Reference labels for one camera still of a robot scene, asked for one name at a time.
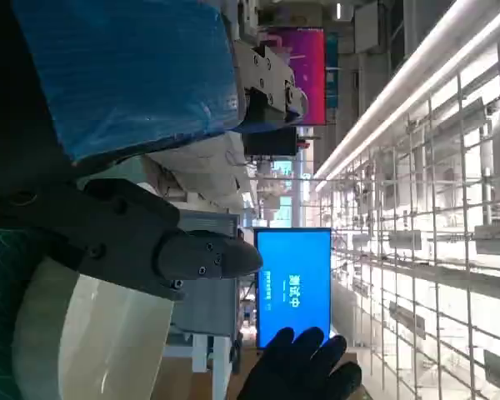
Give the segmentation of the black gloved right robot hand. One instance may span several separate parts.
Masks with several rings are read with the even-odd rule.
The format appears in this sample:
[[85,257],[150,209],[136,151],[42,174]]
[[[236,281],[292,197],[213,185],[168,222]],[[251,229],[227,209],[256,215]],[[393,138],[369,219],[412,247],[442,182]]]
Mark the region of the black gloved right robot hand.
[[239,399],[347,399],[362,386],[355,362],[339,365],[347,341],[325,338],[319,327],[296,335],[290,327],[277,332],[248,374]]

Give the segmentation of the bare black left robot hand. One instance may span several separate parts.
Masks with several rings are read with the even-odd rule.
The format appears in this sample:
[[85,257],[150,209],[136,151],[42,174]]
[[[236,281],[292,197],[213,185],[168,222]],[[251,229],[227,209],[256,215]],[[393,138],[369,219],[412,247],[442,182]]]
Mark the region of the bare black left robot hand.
[[182,281],[255,273],[255,247],[183,231],[169,202],[96,173],[307,112],[293,70],[205,2],[0,1],[0,228],[37,229],[72,270],[170,300]]

